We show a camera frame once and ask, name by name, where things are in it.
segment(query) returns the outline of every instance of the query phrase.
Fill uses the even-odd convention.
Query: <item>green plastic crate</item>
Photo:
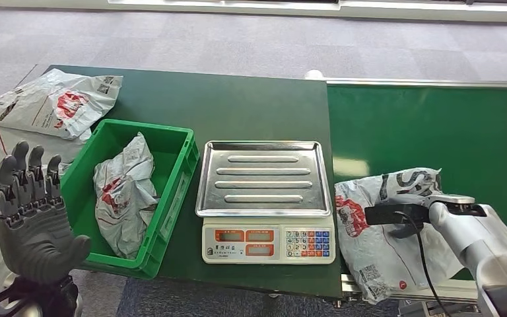
[[[94,167],[120,153],[137,132],[145,136],[154,157],[151,180],[160,201],[137,257],[128,260],[116,256],[100,234],[94,217],[96,193],[92,177]],[[73,231],[92,239],[90,255],[79,268],[139,279],[155,277],[198,161],[199,152],[190,129],[102,120],[61,179],[61,191]]]

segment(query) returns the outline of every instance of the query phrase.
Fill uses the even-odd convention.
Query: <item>barcode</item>
[[[364,275],[368,281],[380,278],[380,273],[378,272],[374,264],[363,267],[362,270],[360,271],[360,274]]]
[[[373,283],[372,285],[367,285],[367,287],[375,299],[384,297],[388,291],[388,287],[386,286],[386,284],[381,282]]]
[[[110,91],[110,86],[108,85],[100,84],[98,87],[98,92],[101,92],[102,94],[107,94],[108,91]]]
[[[111,83],[113,83],[113,82],[114,82],[114,76],[106,76],[106,77],[104,77],[104,82],[105,82],[106,84],[111,84]]]

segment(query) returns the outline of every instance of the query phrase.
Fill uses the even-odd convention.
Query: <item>black cable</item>
[[[408,216],[406,213],[402,213],[400,211],[394,211],[393,213],[396,213],[398,215],[402,215],[407,220],[411,222],[413,225],[413,228],[415,228],[415,231],[417,232],[417,240],[419,241],[419,250],[421,250],[421,262],[422,262],[422,270],[424,271],[424,276],[426,277],[426,281],[428,282],[428,287],[430,287],[430,290],[432,291],[432,294],[434,295],[434,298],[436,299],[436,302],[440,305],[440,308],[444,311],[444,314],[447,317],[452,317],[450,313],[446,310],[440,299],[438,298],[438,294],[436,294],[436,290],[434,289],[434,286],[432,286],[432,281],[430,280],[430,275],[428,274],[428,269],[426,268],[426,263],[424,260],[424,248],[423,248],[423,240],[421,240],[421,232],[419,231],[419,228],[417,227],[417,224],[414,222],[413,218]]]

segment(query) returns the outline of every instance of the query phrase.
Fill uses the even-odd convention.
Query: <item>weighing scale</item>
[[[195,212],[209,264],[330,264],[335,225],[321,145],[211,141]]]

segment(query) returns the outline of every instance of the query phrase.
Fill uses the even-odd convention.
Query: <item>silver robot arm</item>
[[[460,195],[431,195],[424,206],[432,226],[473,275],[482,314],[507,316],[507,226],[496,211]]]

